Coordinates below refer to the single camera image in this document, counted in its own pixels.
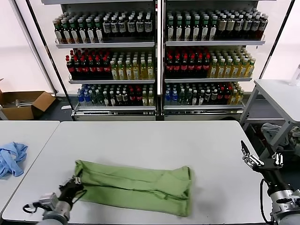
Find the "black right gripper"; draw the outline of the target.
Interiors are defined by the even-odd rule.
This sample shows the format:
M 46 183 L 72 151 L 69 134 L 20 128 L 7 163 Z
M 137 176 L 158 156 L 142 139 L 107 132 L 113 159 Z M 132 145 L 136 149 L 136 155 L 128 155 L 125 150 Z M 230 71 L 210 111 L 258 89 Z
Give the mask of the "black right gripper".
M 272 161 L 261 161 L 250 153 L 248 147 L 241 140 L 242 159 L 250 167 L 254 168 L 255 172 L 261 173 L 268 186 L 268 191 L 283 190 L 283 179 L 280 175 L 278 165 L 283 165 L 283 155 L 280 152 L 275 152 L 272 155 Z

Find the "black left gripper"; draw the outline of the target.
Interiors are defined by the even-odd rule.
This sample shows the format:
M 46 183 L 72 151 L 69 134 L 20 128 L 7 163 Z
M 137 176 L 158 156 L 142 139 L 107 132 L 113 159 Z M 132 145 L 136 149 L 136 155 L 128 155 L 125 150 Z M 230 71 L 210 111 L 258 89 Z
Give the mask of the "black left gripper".
M 60 196 L 58 197 L 59 201 L 71 202 L 77 192 L 83 190 L 83 185 L 81 184 L 80 178 L 72 177 L 65 183 L 59 186 Z

